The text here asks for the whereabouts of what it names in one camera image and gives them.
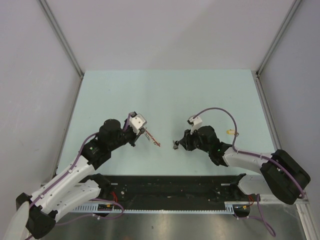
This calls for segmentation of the red handled keyring holder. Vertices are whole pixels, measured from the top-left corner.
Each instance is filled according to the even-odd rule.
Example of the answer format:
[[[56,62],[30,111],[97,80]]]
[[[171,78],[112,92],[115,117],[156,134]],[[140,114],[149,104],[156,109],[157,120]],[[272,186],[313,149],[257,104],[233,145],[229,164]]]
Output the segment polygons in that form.
[[[144,136],[147,138],[147,140],[149,142],[151,142],[153,145],[157,146],[157,147],[161,147],[161,143],[158,142],[155,137],[148,131],[148,129],[146,128],[144,131]]]

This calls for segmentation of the black tagged key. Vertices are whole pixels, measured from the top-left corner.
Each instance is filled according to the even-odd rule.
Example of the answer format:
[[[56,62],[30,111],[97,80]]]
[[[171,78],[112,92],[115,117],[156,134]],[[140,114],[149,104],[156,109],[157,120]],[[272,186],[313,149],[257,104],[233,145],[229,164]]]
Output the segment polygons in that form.
[[[174,150],[178,150],[179,149],[179,145],[180,145],[180,142],[178,140],[174,140],[173,141],[173,149]]]

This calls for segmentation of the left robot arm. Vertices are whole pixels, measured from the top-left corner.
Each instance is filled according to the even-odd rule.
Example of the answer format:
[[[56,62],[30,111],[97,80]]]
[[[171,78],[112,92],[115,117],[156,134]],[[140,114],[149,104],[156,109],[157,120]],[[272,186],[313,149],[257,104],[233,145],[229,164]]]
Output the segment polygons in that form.
[[[112,151],[130,144],[144,134],[147,120],[136,112],[128,114],[124,126],[107,119],[82,143],[75,159],[47,184],[32,194],[21,193],[16,206],[28,203],[25,229],[36,240],[47,235],[67,213],[83,203],[110,196],[110,182],[95,171],[111,158]]]

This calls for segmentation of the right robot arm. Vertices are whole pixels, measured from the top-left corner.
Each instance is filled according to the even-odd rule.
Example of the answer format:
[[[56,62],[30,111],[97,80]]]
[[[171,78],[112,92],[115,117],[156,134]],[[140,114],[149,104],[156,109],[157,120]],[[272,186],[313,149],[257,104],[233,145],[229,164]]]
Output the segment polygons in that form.
[[[230,188],[231,196],[242,201],[251,194],[274,195],[281,202],[292,205],[302,199],[309,174],[284,150],[274,153],[255,153],[234,150],[233,146],[219,140],[211,126],[202,126],[195,131],[185,130],[182,139],[174,142],[175,147],[186,151],[201,150],[208,154],[217,166],[237,167],[249,170],[258,176],[242,175]]]

